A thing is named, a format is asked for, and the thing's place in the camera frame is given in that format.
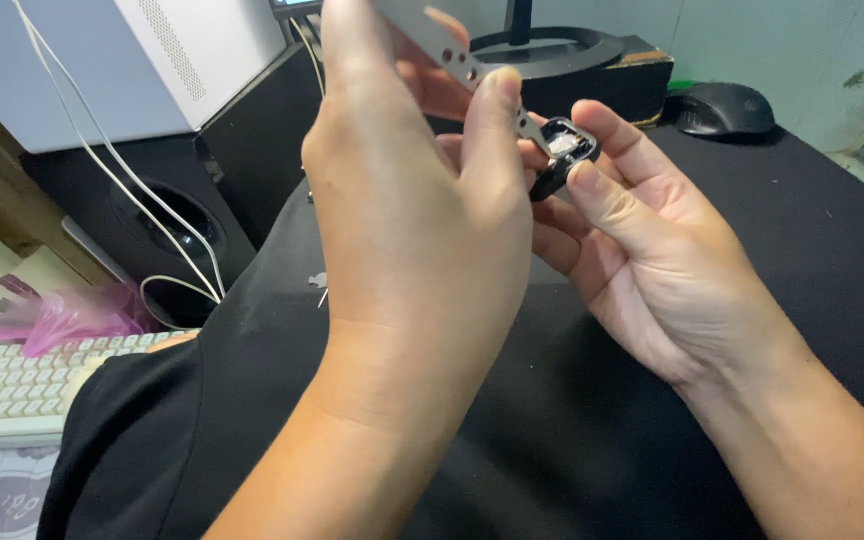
black mouse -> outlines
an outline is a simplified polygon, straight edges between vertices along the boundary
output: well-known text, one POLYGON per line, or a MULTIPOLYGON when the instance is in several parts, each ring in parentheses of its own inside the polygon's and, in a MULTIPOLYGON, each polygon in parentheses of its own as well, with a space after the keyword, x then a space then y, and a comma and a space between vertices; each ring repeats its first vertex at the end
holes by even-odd
POLYGON ((765 96, 733 82, 699 82, 673 92, 662 115, 679 131, 701 137, 764 135, 776 127, 765 96))

wall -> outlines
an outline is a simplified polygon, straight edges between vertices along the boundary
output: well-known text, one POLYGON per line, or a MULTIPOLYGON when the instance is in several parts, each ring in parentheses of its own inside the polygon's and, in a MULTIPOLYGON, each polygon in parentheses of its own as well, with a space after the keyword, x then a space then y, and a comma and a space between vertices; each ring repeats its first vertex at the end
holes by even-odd
MULTIPOLYGON (((505 0, 432 0, 473 36, 500 30, 505 0)), ((675 78, 743 83, 816 148, 864 138, 864 0, 534 0, 535 25, 638 34, 676 59, 675 78)))

fingernail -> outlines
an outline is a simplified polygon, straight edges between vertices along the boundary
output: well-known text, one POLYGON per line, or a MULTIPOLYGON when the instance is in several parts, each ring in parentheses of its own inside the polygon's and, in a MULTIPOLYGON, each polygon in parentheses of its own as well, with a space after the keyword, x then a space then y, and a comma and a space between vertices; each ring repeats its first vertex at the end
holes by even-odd
POLYGON ((522 93, 522 75, 516 68, 504 65, 489 73, 483 83, 489 85, 492 92, 507 98, 511 103, 519 103, 519 95, 522 93))
POLYGON ((599 186, 602 171, 588 159, 580 161, 568 173, 568 183, 585 193, 593 193, 599 186))

white keyboard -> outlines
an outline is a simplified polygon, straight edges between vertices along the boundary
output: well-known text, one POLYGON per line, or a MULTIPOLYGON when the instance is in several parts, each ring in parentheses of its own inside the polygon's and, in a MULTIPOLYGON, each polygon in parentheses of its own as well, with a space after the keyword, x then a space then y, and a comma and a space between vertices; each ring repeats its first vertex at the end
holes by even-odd
POLYGON ((26 358, 19 345, 0 345, 0 449, 58 445, 63 396, 86 359, 144 353, 183 331, 69 341, 41 357, 26 358))

pink plastic bag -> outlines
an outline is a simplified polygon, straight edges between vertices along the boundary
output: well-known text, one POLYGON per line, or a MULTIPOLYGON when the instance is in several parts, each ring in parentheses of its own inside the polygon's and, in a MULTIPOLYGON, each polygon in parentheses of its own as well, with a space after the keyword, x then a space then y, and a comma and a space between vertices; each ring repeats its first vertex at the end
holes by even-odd
POLYGON ((152 328, 138 294, 121 283, 48 291, 0 315, 0 341, 24 339, 25 357, 72 339, 145 334, 152 328))

